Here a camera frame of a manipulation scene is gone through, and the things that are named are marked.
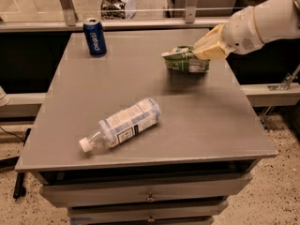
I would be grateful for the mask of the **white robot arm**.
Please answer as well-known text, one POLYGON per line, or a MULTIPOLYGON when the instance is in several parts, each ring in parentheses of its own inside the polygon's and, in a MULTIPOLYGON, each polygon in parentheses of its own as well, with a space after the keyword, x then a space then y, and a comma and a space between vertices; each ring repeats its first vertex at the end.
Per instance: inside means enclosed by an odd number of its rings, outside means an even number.
POLYGON ((267 0, 235 12, 198 40, 192 52, 200 60, 252 53, 275 40, 300 38, 299 25, 300 0, 267 0))

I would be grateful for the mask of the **robot base behind glass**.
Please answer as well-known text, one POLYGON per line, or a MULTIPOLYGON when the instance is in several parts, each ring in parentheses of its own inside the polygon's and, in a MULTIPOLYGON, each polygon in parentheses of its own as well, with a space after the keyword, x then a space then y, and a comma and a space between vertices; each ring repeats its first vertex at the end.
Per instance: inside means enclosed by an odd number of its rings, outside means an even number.
POLYGON ((136 12, 135 0, 102 0, 102 20, 130 20, 136 12))

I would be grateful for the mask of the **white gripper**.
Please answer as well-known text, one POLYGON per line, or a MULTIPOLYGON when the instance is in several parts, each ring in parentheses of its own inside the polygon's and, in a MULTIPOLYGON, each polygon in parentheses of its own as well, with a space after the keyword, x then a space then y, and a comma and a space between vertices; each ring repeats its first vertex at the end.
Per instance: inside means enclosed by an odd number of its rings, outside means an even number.
POLYGON ((193 54, 200 60, 218 60, 226 58, 230 53, 252 53, 262 46, 254 7, 249 6, 235 12, 225 25, 218 24, 199 39, 194 44, 193 54))

